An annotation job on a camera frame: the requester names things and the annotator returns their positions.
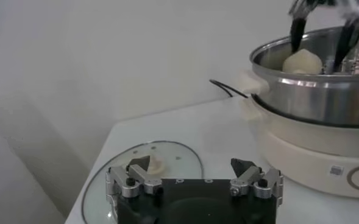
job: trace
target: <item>screw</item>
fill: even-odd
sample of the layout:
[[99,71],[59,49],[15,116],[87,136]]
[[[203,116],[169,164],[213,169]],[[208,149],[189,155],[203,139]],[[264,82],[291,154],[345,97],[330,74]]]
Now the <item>screw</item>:
[[268,181],[266,179],[261,179],[260,181],[258,181],[258,186],[266,188],[268,185]]
[[237,195],[239,195],[239,189],[237,189],[237,188],[235,188],[235,187],[231,187],[231,188],[230,188],[230,194],[231,194],[232,196],[237,196]]
[[128,177],[126,178],[126,185],[133,187],[134,185],[136,185],[136,180],[132,177]]

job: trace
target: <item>white wall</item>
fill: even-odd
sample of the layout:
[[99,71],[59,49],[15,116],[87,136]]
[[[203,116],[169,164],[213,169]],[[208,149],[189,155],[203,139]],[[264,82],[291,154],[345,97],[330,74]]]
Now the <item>white wall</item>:
[[208,79],[234,83],[290,4],[0,0],[0,133],[67,213],[116,121],[225,97]]

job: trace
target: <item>power cord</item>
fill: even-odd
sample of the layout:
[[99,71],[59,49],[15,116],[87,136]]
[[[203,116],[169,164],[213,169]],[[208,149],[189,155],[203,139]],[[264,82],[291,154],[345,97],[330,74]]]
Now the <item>power cord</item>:
[[246,96],[245,94],[241,93],[241,92],[238,91],[237,89],[235,89],[235,88],[233,88],[233,87],[231,87],[231,86],[229,86],[229,85],[226,85],[226,84],[224,84],[224,83],[222,83],[222,82],[219,82],[219,81],[214,80],[214,79],[210,79],[209,82],[211,82],[212,84],[214,84],[214,85],[220,87],[222,90],[224,90],[224,91],[229,95],[229,97],[233,97],[233,96],[232,96],[232,93],[230,93],[227,89],[233,91],[234,93],[238,94],[239,96],[242,96],[242,97],[244,97],[244,98],[246,98],[246,99],[248,98],[248,96]]

